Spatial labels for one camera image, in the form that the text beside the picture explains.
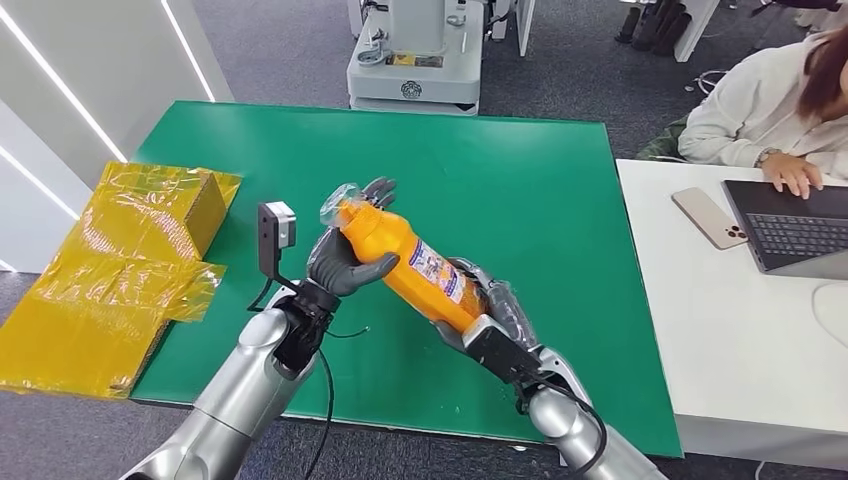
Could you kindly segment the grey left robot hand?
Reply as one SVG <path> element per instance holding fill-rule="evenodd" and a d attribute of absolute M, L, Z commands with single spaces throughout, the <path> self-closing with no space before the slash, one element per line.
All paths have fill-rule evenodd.
<path fill-rule="evenodd" d="M 383 279 L 399 263 L 394 252 L 384 253 L 377 260 L 361 262 L 349 240 L 340 231 L 335 220 L 338 207 L 344 200 L 353 199 L 356 206 L 369 204 L 384 210 L 395 200 L 396 181 L 378 177 L 360 190 L 355 184 L 339 186 L 320 209 L 322 222 L 327 229 L 313 246 L 307 261 L 308 278 L 337 297 L 355 293 L 360 287 Z"/>

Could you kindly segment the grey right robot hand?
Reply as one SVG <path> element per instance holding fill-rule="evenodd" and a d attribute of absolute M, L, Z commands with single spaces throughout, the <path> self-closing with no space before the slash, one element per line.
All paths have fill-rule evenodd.
<path fill-rule="evenodd" d="M 471 341 L 491 327 L 525 351 L 533 351 L 538 347 L 533 326 L 508 282 L 495 279 L 468 259 L 449 257 L 448 261 L 473 282 L 483 303 L 484 313 L 463 332 L 446 321 L 433 321 L 432 325 L 444 343 L 465 354 Z"/>

